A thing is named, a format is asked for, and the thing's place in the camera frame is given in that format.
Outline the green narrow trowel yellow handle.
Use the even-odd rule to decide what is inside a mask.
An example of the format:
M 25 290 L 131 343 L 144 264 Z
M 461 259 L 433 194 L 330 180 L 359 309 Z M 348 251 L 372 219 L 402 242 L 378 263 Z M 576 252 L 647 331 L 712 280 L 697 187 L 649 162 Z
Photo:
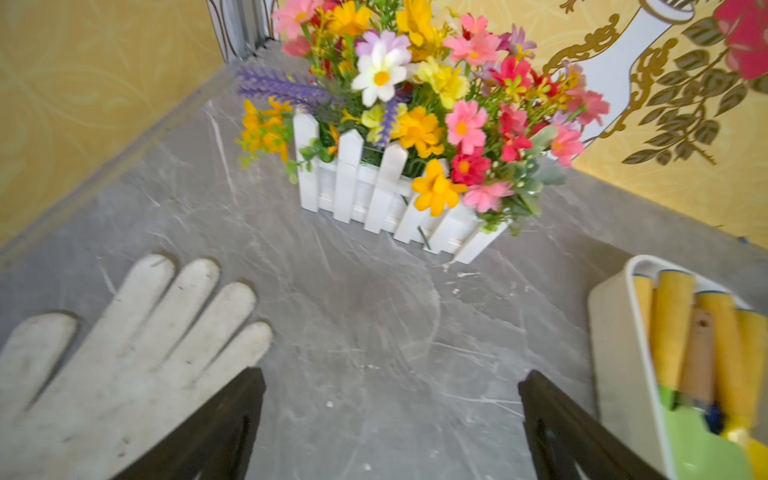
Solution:
M 650 350 L 663 408 L 672 410 L 686 353 L 694 277 L 680 270 L 661 270 L 654 294 Z

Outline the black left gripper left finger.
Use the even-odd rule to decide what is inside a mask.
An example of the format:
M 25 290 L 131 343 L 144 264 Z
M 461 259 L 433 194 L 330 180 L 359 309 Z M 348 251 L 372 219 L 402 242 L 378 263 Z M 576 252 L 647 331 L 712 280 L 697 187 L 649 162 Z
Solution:
M 243 479 L 261 420 L 259 368 L 239 373 L 117 479 Z

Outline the green trowel brown wooden handle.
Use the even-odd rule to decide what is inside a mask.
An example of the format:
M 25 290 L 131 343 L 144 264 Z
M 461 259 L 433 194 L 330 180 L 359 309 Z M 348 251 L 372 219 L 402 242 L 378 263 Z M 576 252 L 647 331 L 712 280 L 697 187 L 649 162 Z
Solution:
M 714 317 L 691 309 L 683 328 L 678 372 L 663 386 L 668 441 L 678 479 L 751 479 L 746 452 L 713 433 L 707 413 L 714 406 Z

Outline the green pointed trowel yellow handle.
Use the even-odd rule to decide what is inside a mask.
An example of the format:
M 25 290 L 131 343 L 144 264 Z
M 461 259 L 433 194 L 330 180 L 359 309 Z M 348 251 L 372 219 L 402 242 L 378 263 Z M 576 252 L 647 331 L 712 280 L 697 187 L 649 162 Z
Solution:
M 654 281 L 646 275 L 634 275 L 633 285 L 641 314 L 644 334 L 646 339 L 649 340 L 653 309 Z

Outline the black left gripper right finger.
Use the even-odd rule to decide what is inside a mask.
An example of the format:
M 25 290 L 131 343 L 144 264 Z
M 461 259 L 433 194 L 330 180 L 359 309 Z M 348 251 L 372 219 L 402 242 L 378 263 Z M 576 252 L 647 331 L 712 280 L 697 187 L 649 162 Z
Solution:
M 539 479 L 662 479 L 537 370 L 518 384 L 524 428 Z

